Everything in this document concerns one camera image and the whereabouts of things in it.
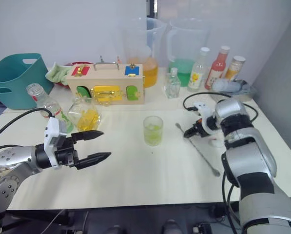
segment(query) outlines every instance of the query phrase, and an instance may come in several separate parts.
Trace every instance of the pitcher handle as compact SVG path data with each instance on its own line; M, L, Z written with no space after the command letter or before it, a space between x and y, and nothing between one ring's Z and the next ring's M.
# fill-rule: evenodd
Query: pitcher handle
M173 36L177 33L178 30L172 29L169 31L166 37L166 44L167 44L167 58L169 61L174 62L175 61L175 56L172 55L172 39Z

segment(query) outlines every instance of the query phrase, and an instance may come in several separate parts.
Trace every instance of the plastic bottle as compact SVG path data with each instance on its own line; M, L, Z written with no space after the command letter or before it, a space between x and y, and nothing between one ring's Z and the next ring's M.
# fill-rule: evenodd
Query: plastic bottle
M215 92L238 92L242 88L239 82L229 81L228 79L217 79L212 86Z
M241 71L242 66L246 59L242 56L234 56L232 62L225 74L225 78L231 81L236 80L238 73Z
M210 90L216 79L221 78L226 67L225 60L227 59L230 48L222 46L217 59L213 62L208 78L205 83L205 88Z
M191 71L190 81L188 85L188 90L190 92L198 91L200 84L205 75L205 60L208 52L210 51L207 47L202 47L199 52L199 56L197 58L196 63L193 65L193 69Z
M178 78L177 73L178 69L173 67L170 70L170 73L166 75L164 89L168 98L179 97L181 81Z
M46 108L51 113L58 118L59 120L65 121L67 132L71 132L74 128L71 121L68 120L66 115L63 113L62 108L57 101L52 99L44 91L43 87L40 84L33 83L26 87L26 90L33 100L36 102L38 108ZM43 117L48 117L48 114L45 111L41 112Z

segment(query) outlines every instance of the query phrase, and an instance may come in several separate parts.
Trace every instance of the teal plastic basket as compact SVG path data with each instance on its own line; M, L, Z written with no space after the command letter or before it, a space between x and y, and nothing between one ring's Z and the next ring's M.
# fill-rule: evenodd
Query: teal plastic basket
M40 84L49 93L53 83L45 78L48 72L37 53L15 54L0 61L0 102L13 110L32 109L36 103L27 93L31 83Z

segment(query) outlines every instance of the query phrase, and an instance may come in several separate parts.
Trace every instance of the metal spoon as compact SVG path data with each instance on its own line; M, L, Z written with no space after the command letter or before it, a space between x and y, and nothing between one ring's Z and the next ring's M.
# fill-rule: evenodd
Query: metal spoon
M178 129L180 129L182 131L182 133L184 133L183 129L181 128L180 124L176 123L175 124L176 127ZM205 160L205 162L208 164L208 166L211 168L214 176L219 177L221 175L220 171L218 171L216 168L214 168L210 162L205 158L205 156L199 151L199 149L194 145L194 143L192 142L192 140L190 138L188 138L189 142L194 146L194 148L197 150L197 152L202 156L202 158Z

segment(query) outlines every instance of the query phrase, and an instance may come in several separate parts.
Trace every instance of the red label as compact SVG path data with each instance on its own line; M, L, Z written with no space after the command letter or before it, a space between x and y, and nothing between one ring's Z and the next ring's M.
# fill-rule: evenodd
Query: red label
M79 68L79 67L75 67L75 69L74 69L74 71L73 71L73 73L72 73L72 76L77 75L77 72L78 72L78 68ZM83 67L83 69L81 70L81 74L85 76L85 75L88 73L89 68L90 68L90 67Z

